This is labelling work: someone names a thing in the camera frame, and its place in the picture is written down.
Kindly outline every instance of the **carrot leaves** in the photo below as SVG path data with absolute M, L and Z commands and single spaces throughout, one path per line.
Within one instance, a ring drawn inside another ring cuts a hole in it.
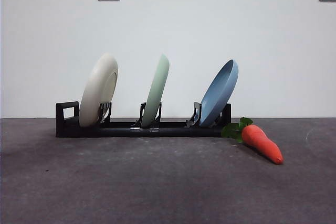
M 222 137 L 231 137 L 237 140 L 238 143 L 242 143 L 242 130 L 244 127 L 252 124 L 253 121 L 249 118 L 240 118 L 239 123 L 227 124 L 221 132 Z

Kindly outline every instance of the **gray floor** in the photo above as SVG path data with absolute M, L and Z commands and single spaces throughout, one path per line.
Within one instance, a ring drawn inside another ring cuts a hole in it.
M 55 138 L 1 120 L 1 223 L 336 223 L 336 119 L 255 119 L 277 166 L 224 138 Z

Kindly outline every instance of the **orange carrot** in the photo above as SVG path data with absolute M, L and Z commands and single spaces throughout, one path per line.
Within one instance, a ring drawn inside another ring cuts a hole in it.
M 284 159 L 279 147 L 258 126 L 251 124 L 244 127 L 241 137 L 244 143 L 256 148 L 277 165 L 283 163 Z
M 266 136 L 261 128 L 252 123 L 253 121 L 249 118 L 240 118 L 239 123 L 227 124 L 221 135 L 222 137 L 235 138 L 239 143 L 244 142 L 256 148 L 275 164 L 282 164 L 284 159 L 279 147 Z

